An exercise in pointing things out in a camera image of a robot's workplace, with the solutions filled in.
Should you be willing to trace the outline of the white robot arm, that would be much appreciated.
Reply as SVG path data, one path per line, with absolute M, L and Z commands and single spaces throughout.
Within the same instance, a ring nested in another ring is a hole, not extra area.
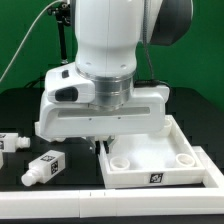
M 78 43 L 73 63 L 47 72 L 35 134 L 49 142 L 92 142 L 165 126 L 170 90 L 134 83 L 136 47 L 168 46 L 189 29 L 192 0 L 71 0 Z

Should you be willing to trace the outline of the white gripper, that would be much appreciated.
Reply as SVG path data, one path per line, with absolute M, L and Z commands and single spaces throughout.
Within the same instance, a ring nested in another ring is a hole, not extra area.
M 43 94 L 35 134 L 49 142 L 66 138 L 88 137 L 94 154 L 100 153 L 100 142 L 94 137 L 109 136 L 112 147 L 118 135 L 156 133 L 165 126 L 165 103 L 168 87 L 135 88 L 129 100 L 119 109 L 95 109 L 91 104 L 52 103 Z

